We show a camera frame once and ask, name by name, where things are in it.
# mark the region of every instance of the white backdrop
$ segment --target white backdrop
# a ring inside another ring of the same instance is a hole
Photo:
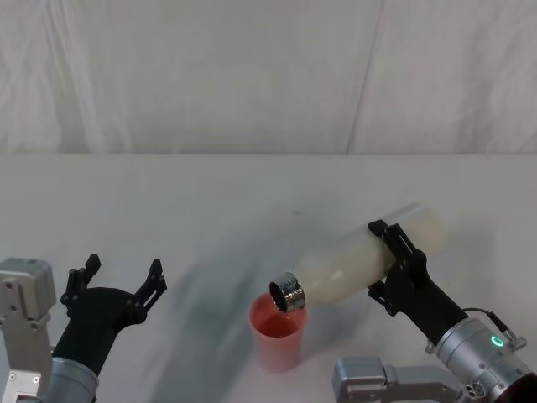
[[[535,153],[535,0],[0,0],[0,151]]]

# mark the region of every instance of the plastic cup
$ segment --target plastic cup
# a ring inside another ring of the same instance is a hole
[[[269,293],[262,294],[252,303],[248,320],[262,367],[279,373],[298,365],[307,319],[305,309],[279,311]]]

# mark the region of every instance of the white bottle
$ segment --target white bottle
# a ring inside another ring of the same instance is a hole
[[[426,255],[439,251],[446,241],[440,219],[422,204],[413,203],[382,219],[388,225],[398,223]],[[329,247],[310,251],[293,273],[270,283],[270,294],[281,311],[306,303],[335,303],[381,280],[393,262],[393,255],[366,225]]]

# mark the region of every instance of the white table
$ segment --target white table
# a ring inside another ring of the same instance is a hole
[[[132,291],[162,259],[169,290],[118,337],[101,402],[327,403],[338,356],[438,362],[406,317],[361,292],[310,309],[304,362],[265,374],[251,354],[248,303],[307,249],[413,201],[451,231],[429,260],[433,279],[525,335],[520,355],[537,369],[536,174],[534,157],[2,157],[0,257],[48,260],[57,296],[89,253],[103,263],[93,285]],[[55,343],[67,317],[60,304],[51,313]],[[0,368],[5,379],[5,359]]]

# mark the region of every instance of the metal bottle cap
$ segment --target metal bottle cap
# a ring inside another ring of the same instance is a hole
[[[268,290],[274,304],[283,312],[293,311],[305,306],[305,295],[302,285],[290,271],[276,277]]]

